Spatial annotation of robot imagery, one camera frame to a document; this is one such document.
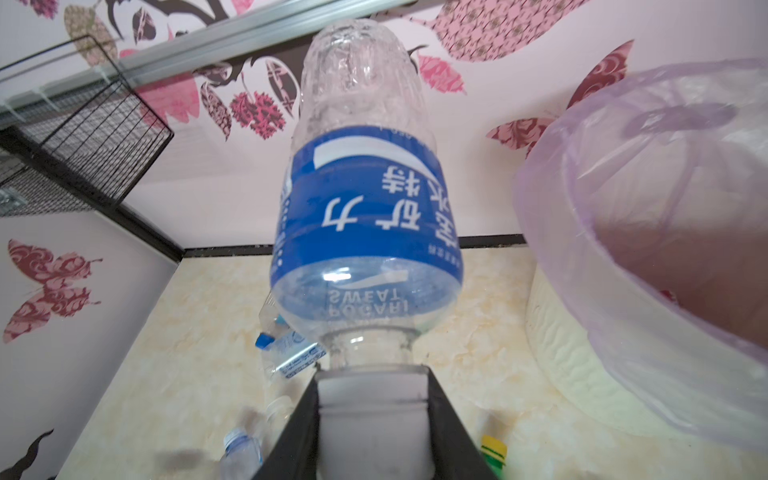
black metal grid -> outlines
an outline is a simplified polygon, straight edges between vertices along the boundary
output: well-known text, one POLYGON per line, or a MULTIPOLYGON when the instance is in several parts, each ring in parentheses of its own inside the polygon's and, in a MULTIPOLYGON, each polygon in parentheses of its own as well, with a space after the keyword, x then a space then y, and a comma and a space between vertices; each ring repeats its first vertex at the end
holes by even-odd
MULTIPOLYGON (((65 121, 47 111, 40 121, 19 125, 19 129, 109 197, 112 204, 118 204, 144 176, 173 133, 122 81, 95 84, 91 90, 96 88, 95 94, 65 121)), ((56 98, 50 100, 56 105, 56 98)), ((37 107, 53 109, 49 104, 45 104, 48 108, 37 107)))
MULTIPOLYGON (((101 48, 88 36, 74 42, 77 45, 78 41, 89 40, 101 48)), ((34 104, 15 109, 13 114, 6 112, 0 121, 7 126, 13 118, 18 131, 36 144, 38 155, 45 152, 61 162, 55 168, 57 172, 74 175, 76 181, 70 183, 109 208, 116 207, 128 195, 174 136, 165 121, 128 85, 114 63, 112 66, 116 78, 50 98, 41 97, 34 104)))
POLYGON ((0 217, 43 215, 93 210, 82 200, 50 181, 45 175, 0 151, 0 189, 13 189, 28 203, 0 214, 0 217))

bottle neck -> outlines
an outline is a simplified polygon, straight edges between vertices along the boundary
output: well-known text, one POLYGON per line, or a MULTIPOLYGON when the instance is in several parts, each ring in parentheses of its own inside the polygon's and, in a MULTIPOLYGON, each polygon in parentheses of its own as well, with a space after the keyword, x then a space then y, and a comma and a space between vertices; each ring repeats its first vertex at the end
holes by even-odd
POLYGON ((344 330, 323 339, 330 368, 401 365, 413 363, 411 351, 418 336, 415 330, 382 328, 344 330))

translucent plastic bag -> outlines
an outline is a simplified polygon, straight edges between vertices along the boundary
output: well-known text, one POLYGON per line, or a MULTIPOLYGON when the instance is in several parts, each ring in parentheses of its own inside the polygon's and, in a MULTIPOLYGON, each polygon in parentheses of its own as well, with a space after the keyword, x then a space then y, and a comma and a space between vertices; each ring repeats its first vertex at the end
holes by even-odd
POLYGON ((618 382, 685 432, 768 449, 766 62, 591 95, 547 128, 515 209, 618 382))

blue bottle cap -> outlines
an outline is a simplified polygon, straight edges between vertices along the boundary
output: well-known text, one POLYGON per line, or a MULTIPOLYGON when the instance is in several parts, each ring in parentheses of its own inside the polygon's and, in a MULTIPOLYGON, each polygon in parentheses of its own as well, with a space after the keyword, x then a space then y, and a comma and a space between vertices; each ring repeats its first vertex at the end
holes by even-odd
POLYGON ((268 346, 272 345, 272 342, 275 341, 275 337, 271 335, 267 335, 266 333, 262 332, 259 334, 259 337, 256 339, 256 348, 264 350, 268 346))

plastic bottle label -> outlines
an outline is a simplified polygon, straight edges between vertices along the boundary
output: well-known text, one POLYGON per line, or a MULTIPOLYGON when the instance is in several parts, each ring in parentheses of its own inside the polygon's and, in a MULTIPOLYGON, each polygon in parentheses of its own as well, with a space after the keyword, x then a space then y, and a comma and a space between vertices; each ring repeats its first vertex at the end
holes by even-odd
MULTIPOLYGON (((461 283, 462 255, 442 170, 414 137, 346 127, 314 139, 294 156, 281 198, 271 283, 300 266, 342 257, 414 260, 461 283)), ((367 295, 362 286, 356 293, 367 295)))

